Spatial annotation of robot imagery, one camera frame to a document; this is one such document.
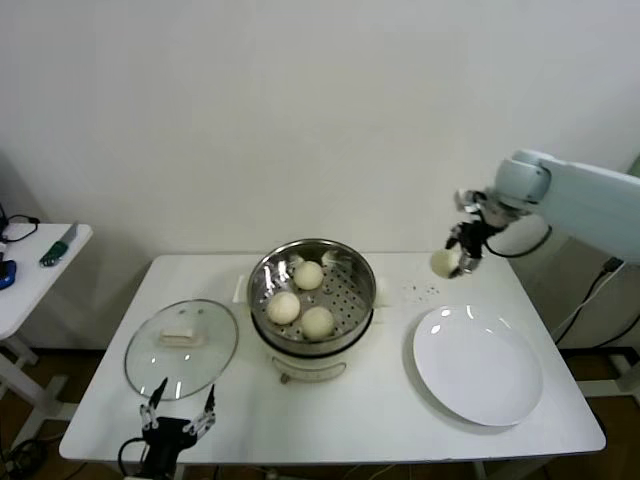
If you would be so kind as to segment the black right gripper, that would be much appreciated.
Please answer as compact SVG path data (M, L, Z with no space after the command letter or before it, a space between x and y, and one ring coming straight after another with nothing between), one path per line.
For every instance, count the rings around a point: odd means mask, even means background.
M471 274L481 262L483 247L487 240L497 235L499 228L491 226L482 220L460 222L454 226L446 240L446 248L452 249L458 243L466 252L456 255L451 260L450 276Z

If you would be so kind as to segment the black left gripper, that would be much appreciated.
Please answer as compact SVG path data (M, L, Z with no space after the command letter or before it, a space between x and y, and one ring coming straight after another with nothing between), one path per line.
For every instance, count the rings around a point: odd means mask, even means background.
M196 435L205 435L215 424L215 384L211 385L204 409L191 421L184 419L159 419L158 407L168 378L165 377L153 391L148 402L139 409L142 438L148 446L142 463L143 475L174 475L178 457L197 442Z

